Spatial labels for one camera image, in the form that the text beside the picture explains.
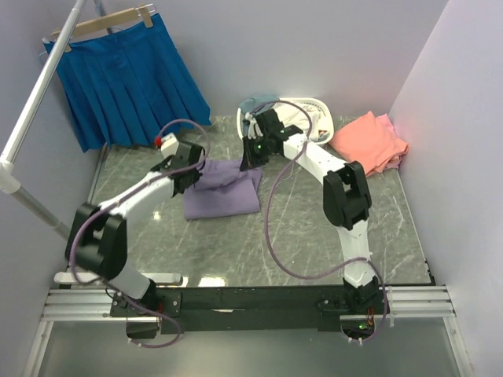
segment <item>white cloth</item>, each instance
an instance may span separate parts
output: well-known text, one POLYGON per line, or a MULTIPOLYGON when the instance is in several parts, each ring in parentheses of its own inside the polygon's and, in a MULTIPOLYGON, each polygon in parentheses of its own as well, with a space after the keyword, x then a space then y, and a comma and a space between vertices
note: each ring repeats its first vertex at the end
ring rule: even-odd
MULTIPOLYGON (((323 130, 322 128, 320 128, 320 126, 322 126, 324 123, 320 122, 321 112, 318 110, 318 108, 311 104, 297 105, 303 108, 313 121, 313 129, 310 134, 310 139, 312 141, 318 141, 323 134, 322 131, 328 132, 328 130, 323 130)), ((309 130, 309 121, 299 109, 294 108, 290 104, 277 104, 274 106, 274 110, 277 113, 277 117, 281 122, 283 122, 285 127, 295 125, 305 133, 307 133, 307 130, 309 130)))

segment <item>white wall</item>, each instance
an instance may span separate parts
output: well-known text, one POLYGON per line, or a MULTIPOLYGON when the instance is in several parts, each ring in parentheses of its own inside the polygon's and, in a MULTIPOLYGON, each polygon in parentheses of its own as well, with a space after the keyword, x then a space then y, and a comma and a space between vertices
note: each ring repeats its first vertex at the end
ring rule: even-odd
MULTIPOLYGON (((69 0, 44 0, 63 22, 69 0)), ((110 13, 140 3, 103 0, 110 13)), ((213 115, 254 93, 388 112, 446 0, 157 0, 213 115)))
POLYGON ((503 373, 503 2, 450 0, 391 117, 424 252, 478 376, 503 373))
MULTIPOLYGON (((41 69, 41 38, 57 24, 40 0, 3 2, 0 13, 0 149, 41 69)), ((97 161, 83 154, 55 82, 16 161, 14 176, 68 224, 86 200, 97 161)), ((51 277, 64 267, 65 242, 0 192, 0 375, 22 372, 51 277)))

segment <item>metal pole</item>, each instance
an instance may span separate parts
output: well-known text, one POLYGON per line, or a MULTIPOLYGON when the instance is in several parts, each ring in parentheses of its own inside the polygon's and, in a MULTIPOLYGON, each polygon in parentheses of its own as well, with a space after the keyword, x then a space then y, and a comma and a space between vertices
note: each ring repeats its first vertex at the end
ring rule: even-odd
POLYGON ((33 86, 33 90, 30 93, 30 97, 24 105, 23 111, 19 116, 19 119, 14 126, 13 132, 10 134, 9 140, 7 141, 6 147, 4 148, 2 155, 0 156, 0 161, 13 163, 16 159, 17 153, 21 145, 23 144, 24 137, 30 128, 31 122, 39 109, 40 102, 46 93, 47 87, 49 86, 50 80, 52 79, 54 72, 56 71, 57 64, 59 63, 61 56, 63 55, 64 49, 70 40, 73 29, 77 25, 80 18, 80 12, 86 0, 77 0, 75 3, 68 19, 64 23, 61 33, 54 44, 54 47, 47 58, 46 63, 40 72, 40 76, 33 86))
POLYGON ((19 188, 19 190, 13 192, 10 195, 19 203, 23 204, 40 220, 44 221, 48 226, 50 226, 52 230, 63 237, 64 240, 68 239, 68 237, 70 236, 70 228, 67 227, 66 224, 62 223, 61 220, 56 217, 56 215, 45 208, 22 186, 19 188))
POLYGON ((21 145, 23 144, 24 137, 28 133, 33 118, 39 109, 40 103, 47 91, 56 67, 63 56, 66 45, 72 37, 73 30, 77 25, 80 18, 80 13, 86 4, 87 0, 77 0, 68 15, 68 19, 64 22, 61 29, 59 38, 57 39, 54 47, 47 58, 46 63, 40 76, 37 79, 26 104, 24 104, 23 111, 21 112, 13 132, 10 134, 6 147, 0 155, 0 189, 7 194, 10 194, 15 200, 23 204, 33 214, 42 219, 48 226, 50 226, 57 234, 63 239, 67 240, 70 235, 70 229, 66 224, 62 223, 56 215, 43 206, 37 199, 35 199, 28 191, 26 191, 13 176, 13 162, 17 157, 21 145))

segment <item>blue pleated skirt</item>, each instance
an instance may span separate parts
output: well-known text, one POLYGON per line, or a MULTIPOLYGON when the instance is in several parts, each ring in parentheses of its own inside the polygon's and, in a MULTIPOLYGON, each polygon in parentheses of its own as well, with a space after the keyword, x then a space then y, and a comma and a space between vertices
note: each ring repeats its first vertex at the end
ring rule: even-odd
MULTIPOLYGON (((57 67, 82 150, 149 145, 173 119, 209 125, 210 108, 159 14, 143 23, 71 43, 57 67)), ((47 43, 47 52, 54 43, 47 43)), ((184 123, 173 125, 171 132, 184 123)))

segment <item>robotic arm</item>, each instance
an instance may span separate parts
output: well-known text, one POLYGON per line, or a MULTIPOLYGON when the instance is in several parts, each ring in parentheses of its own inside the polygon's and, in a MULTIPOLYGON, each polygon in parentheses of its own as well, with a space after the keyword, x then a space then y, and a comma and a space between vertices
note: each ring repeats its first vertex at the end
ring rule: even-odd
MULTIPOLYGON (((65 256, 69 259, 73 240, 91 215, 118 203, 119 205, 93 221, 85 230, 75 253, 75 261, 79 267, 106 279, 150 310, 157 310, 158 306, 156 283, 127 261, 127 234, 137 220, 151 214, 154 208, 167 198, 183 193, 201 176, 196 168, 170 177, 161 177, 165 175, 163 173, 189 167, 199 162, 204 155, 201 146, 180 142, 174 134, 168 134, 162 139, 160 151, 164 157, 163 162, 155 165, 136 185, 98 205, 84 203, 77 210, 65 251, 65 256), (146 187, 140 193, 124 200, 128 194, 143 185, 146 187)), ((181 284, 182 276, 178 275, 177 280, 179 281, 173 283, 181 284)))
MULTIPOLYGON (((242 170, 266 164, 273 154, 294 159, 301 152, 306 134, 296 126, 285 128, 273 109, 256 115, 255 120, 251 136, 243 138, 242 170)), ((362 165, 346 163, 312 141, 296 162, 323 185, 323 210, 339 233, 344 260, 370 259, 367 226, 372 201, 362 165)), ((376 277, 368 263, 357 262, 345 267, 344 282, 374 291, 376 277)))

